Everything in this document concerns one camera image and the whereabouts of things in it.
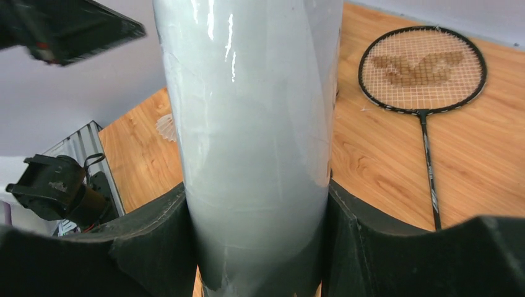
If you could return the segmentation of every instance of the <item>wooden floor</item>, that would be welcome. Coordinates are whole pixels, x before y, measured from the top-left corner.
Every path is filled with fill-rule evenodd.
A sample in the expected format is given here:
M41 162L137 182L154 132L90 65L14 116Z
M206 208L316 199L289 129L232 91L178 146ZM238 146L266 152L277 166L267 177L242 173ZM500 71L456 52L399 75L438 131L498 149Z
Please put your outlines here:
M352 194L432 230L418 119L372 105L357 83L358 63L368 45L414 24L345 4L332 168L334 180ZM444 227L480 214L525 216L525 53L473 41L488 64L484 92L460 110L428 119ZM158 118L169 112L163 89L100 133L127 212L183 179L177 145L155 130Z

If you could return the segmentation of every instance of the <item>racket handle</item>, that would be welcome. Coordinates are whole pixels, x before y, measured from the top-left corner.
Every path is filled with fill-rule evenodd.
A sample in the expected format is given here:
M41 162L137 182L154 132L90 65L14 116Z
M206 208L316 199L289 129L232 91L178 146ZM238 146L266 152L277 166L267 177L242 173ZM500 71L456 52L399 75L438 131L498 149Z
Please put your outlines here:
M432 202L432 211L434 213L434 226L436 231L441 230L440 208L438 206L438 194L436 193L436 185L434 182L434 170L432 168L432 159L430 158L430 141L428 141L427 132L427 114L421 113L419 115L421 128L423 130L423 144L425 148L425 158L427 159L428 185L430 186L430 200Z

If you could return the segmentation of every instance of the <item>white cylindrical pole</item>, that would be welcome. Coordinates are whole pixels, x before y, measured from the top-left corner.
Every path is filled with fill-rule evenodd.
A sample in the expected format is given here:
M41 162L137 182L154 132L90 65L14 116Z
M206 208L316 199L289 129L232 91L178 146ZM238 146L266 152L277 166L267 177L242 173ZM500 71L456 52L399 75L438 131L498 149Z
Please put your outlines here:
M154 10L207 295L307 296L319 283L342 0Z

